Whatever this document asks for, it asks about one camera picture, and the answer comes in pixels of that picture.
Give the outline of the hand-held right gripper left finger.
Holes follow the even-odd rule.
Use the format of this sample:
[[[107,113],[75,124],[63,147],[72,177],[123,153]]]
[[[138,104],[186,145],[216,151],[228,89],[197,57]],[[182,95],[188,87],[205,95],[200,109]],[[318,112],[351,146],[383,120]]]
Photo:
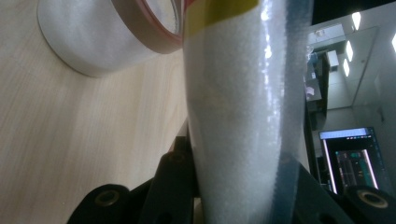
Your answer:
[[[192,224],[197,183],[190,141],[177,136],[161,157],[145,201],[145,224]]]

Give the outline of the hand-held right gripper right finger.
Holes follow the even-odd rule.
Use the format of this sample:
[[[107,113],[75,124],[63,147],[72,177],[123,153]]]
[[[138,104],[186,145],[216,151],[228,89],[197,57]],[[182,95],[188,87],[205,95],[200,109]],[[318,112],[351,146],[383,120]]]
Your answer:
[[[354,222],[301,165],[292,224],[354,224]]]

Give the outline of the clear pink printed refill bag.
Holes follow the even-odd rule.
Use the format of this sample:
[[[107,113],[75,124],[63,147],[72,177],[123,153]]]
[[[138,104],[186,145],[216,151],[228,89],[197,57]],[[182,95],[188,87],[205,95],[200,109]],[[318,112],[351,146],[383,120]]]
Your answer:
[[[290,224],[313,0],[185,0],[189,131],[205,224]]]

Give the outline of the clear jar with beige collar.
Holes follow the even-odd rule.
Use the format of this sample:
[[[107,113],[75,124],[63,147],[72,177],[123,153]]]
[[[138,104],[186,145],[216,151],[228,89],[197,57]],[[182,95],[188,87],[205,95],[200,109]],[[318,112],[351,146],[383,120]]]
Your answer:
[[[39,27],[56,55],[103,77],[181,48],[183,0],[39,0]]]

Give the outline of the computer monitor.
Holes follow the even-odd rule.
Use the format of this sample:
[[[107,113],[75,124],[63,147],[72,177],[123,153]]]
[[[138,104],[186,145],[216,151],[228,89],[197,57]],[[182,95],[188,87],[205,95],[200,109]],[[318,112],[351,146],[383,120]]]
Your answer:
[[[333,193],[367,186],[393,194],[373,127],[322,131],[318,136]]]

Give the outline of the dark office furniture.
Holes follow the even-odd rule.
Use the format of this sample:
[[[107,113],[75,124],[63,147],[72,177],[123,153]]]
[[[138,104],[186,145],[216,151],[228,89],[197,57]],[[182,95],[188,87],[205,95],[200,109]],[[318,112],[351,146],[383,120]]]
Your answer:
[[[328,52],[314,51],[307,63],[304,77],[306,111],[313,131],[320,130],[327,118],[331,65]]]

